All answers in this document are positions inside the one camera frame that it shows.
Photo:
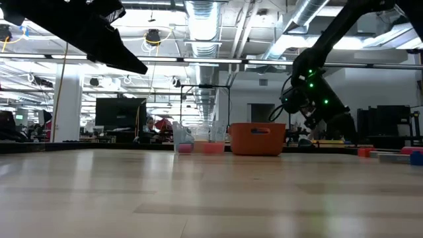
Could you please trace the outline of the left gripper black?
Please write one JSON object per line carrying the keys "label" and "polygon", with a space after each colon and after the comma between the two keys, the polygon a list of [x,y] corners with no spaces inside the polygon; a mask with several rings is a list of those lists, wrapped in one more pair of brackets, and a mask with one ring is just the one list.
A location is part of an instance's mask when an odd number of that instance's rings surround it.
{"label": "left gripper black", "polygon": [[31,20],[87,54],[91,61],[145,75],[147,66],[104,27],[126,14],[121,0],[0,0],[4,19],[20,25]]}

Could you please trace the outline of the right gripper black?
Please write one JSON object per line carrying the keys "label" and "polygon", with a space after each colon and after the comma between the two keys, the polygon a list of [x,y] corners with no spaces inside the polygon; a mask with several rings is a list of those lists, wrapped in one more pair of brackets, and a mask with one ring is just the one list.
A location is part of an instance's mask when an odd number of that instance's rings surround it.
{"label": "right gripper black", "polygon": [[322,75],[307,78],[299,89],[305,95],[307,106],[314,107],[312,113],[306,116],[308,128],[315,128],[324,121],[330,124],[335,135],[357,144],[357,131],[350,109],[343,105]]}

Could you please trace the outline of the black equipment rack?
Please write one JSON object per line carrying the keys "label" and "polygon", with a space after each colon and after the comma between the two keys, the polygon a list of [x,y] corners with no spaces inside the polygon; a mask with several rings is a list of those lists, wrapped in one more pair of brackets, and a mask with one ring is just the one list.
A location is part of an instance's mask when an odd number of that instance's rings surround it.
{"label": "black equipment rack", "polygon": [[378,149],[401,149],[405,139],[399,133],[399,125],[410,125],[410,107],[378,105],[359,108],[356,121],[360,141],[369,142]]}

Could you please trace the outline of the black monitor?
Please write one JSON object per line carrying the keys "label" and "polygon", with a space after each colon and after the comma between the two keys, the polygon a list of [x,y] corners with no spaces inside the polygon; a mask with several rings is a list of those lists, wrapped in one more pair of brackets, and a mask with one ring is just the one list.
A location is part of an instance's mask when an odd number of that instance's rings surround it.
{"label": "black monitor", "polygon": [[97,98],[95,125],[105,130],[141,129],[146,123],[145,98]]}

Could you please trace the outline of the ceiling light panel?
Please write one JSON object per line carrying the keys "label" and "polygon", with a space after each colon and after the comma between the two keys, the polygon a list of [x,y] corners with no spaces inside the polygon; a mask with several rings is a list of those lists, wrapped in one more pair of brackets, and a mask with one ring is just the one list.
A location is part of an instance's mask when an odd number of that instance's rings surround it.
{"label": "ceiling light panel", "polygon": [[341,38],[334,46],[333,50],[361,50],[369,43],[372,43],[374,38],[358,38],[352,36],[345,36]]}

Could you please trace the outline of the orange plastic bin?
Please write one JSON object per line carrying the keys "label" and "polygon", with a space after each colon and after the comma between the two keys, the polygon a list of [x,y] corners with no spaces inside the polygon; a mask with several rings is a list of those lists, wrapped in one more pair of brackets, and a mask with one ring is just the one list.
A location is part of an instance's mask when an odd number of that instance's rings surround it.
{"label": "orange plastic bin", "polygon": [[235,155],[278,156],[285,144],[286,125],[281,123],[233,123],[229,127]]}

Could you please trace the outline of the white building column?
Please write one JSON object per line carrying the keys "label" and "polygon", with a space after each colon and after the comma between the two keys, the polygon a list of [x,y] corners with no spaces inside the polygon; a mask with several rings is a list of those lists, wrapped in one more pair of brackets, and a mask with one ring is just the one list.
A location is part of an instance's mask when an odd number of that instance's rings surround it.
{"label": "white building column", "polygon": [[79,139],[84,77],[78,65],[57,64],[51,142]]}

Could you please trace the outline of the person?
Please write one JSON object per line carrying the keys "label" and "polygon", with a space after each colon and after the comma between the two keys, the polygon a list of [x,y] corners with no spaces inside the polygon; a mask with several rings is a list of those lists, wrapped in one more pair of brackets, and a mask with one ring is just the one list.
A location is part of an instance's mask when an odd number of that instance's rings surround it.
{"label": "person", "polygon": [[146,123],[143,126],[143,132],[149,134],[157,134],[157,132],[155,131],[155,121],[152,117],[147,117]]}

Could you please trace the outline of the black ceiling device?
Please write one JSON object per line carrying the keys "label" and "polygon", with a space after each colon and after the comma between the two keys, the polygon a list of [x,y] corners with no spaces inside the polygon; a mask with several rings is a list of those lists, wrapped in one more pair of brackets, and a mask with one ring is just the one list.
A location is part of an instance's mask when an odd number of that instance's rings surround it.
{"label": "black ceiling device", "polygon": [[0,42],[10,42],[12,40],[11,26],[8,24],[0,24]]}

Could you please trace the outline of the clear plastic container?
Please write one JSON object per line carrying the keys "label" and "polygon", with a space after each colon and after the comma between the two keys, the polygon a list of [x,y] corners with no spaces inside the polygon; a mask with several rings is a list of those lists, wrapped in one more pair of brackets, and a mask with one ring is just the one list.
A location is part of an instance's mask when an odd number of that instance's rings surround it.
{"label": "clear plastic container", "polygon": [[214,121],[200,125],[185,126],[173,122],[173,144],[174,152],[177,152],[180,143],[194,143],[194,141],[221,142],[226,141],[227,122]]}

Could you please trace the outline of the silver ceiling air duct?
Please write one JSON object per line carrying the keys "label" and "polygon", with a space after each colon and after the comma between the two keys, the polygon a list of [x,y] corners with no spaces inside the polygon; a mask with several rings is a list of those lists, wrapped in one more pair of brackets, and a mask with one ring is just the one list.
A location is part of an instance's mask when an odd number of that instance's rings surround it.
{"label": "silver ceiling air duct", "polygon": [[[216,58],[221,4],[215,1],[185,1],[194,58]],[[198,89],[199,109],[205,121],[212,121],[215,92]]]}
{"label": "silver ceiling air duct", "polygon": [[301,34],[308,31],[310,22],[330,0],[297,0],[294,10],[281,15],[274,28],[275,37],[262,60],[279,60],[288,48],[298,48],[302,40],[289,35],[300,29]]}

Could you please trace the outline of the black gantry frame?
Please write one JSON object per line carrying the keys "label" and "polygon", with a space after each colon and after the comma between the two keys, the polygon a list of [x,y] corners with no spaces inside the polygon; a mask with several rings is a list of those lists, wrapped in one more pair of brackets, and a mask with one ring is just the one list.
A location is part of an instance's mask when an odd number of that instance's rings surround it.
{"label": "black gantry frame", "polygon": [[182,84],[180,86],[180,119],[182,119],[182,101],[183,97],[187,95],[192,89],[199,88],[205,90],[216,90],[216,89],[224,89],[227,93],[227,127],[230,125],[230,117],[231,117],[231,109],[232,109],[232,101],[231,101],[231,87],[228,85],[212,85],[212,84],[199,84],[199,85],[187,85]]}

